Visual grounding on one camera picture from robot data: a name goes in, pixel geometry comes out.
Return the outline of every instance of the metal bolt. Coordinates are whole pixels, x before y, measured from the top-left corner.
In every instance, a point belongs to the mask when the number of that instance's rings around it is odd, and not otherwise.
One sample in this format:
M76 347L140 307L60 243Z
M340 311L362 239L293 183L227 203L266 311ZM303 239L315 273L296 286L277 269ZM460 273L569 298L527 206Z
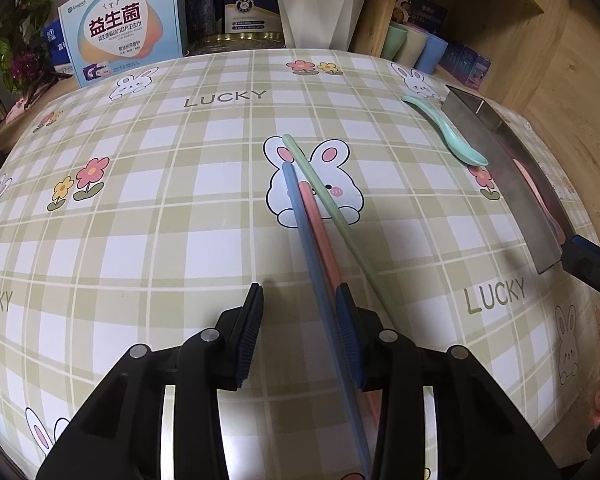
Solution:
M129 355L131 355L131 357L133 359L139 359L140 357L143 357L146 354L146 346L144 345L135 345L132 346L131 349L129 350Z
M382 330L379 334L380 341L393 343L398 340L398 333L395 330Z
M200 339L202 339L202 341L206 341L207 343L211 343L211 341L215 341L216 339L218 339L219 336L220 333L218 332L218 330L214 328L207 328L202 332L202 334L200 334Z
M466 359L468 357L468 350L464 346L454 346L451 348L451 355L456 359Z

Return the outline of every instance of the pink chopstick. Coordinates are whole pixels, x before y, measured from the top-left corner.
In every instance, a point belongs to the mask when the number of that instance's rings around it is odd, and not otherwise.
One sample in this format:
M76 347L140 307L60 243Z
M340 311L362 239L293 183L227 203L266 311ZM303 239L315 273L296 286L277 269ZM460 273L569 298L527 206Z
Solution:
M333 253L333 247L329 241L329 235L324 227L322 221L322 215L320 209L318 209L318 203L313 195L313 188L307 181L302 180L299 183L300 194L302 195L302 201L304 202L304 208L306 209L307 216L309 217L309 223L311 224L311 230L313 236L318 243L318 251L322 258L322 263L327 271L327 277L331 290L335 294L336 289L342 283L342 273L340 273L339 266L337 264L336 256ZM366 400L369 404L369 409L373 415L375 427L377 428L380 423L380 414L382 411L382 395L381 392L367 392Z
M327 270L327 277L331 284L331 289L335 292L336 288L342 283L342 274L339 271L333 248L329 242L329 235L322 222L322 215L318 209L318 203L313 196L313 188L306 181L300 182L300 194L306 208L306 213L313 229L313 235L318 243L318 251Z

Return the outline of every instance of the yellow flower print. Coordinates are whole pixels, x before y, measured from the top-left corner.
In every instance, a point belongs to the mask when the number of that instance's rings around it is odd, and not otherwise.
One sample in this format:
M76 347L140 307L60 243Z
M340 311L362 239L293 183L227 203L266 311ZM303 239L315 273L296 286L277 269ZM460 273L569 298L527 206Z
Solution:
M337 67L335 63L321 62L318 68L327 74L343 75L344 73Z
M60 198L64 198L69 193L69 190L74 186L75 180L70 176L65 178L62 182L58 182L54 187L54 195L51 197L52 201L56 201Z

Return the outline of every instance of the metal tin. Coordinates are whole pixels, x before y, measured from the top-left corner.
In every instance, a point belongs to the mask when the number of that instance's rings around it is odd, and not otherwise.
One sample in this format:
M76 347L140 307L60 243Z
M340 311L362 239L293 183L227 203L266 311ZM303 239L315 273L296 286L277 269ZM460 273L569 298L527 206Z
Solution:
M232 50L284 47L285 38L281 32L234 32L231 34L215 34L196 41L189 48L189 56L216 54Z

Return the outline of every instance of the shelf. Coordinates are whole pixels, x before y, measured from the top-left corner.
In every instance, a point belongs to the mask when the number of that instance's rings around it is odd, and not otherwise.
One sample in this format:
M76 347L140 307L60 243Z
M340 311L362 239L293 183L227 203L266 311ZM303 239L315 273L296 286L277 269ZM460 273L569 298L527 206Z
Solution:
M568 0L429 0L448 9L441 36L491 61L486 97L522 111L548 68L566 25ZM350 50L379 56L395 0L365 0Z

